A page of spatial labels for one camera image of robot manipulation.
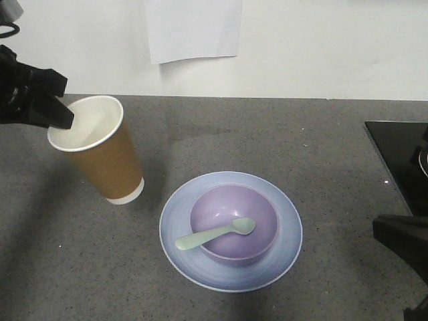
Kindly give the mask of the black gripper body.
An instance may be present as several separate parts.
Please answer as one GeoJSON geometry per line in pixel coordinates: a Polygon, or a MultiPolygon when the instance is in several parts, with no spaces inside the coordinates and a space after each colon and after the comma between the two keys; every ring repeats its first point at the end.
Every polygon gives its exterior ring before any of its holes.
{"type": "Polygon", "coordinates": [[[32,67],[17,61],[17,54],[1,45],[1,123],[33,124],[29,117],[32,67]]]}

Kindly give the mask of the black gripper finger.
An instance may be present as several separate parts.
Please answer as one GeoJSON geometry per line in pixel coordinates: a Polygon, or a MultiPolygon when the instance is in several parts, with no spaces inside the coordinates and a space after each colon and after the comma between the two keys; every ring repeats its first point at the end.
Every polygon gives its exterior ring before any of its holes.
{"type": "Polygon", "coordinates": [[[398,255],[427,282],[427,218],[380,215],[372,222],[374,238],[398,255]]]}
{"type": "Polygon", "coordinates": [[[55,96],[38,96],[29,103],[27,124],[43,128],[53,126],[60,129],[70,129],[73,121],[74,113],[55,96]]]}
{"type": "Polygon", "coordinates": [[[31,88],[63,97],[68,79],[53,69],[32,68],[29,71],[28,84],[31,88]]]}

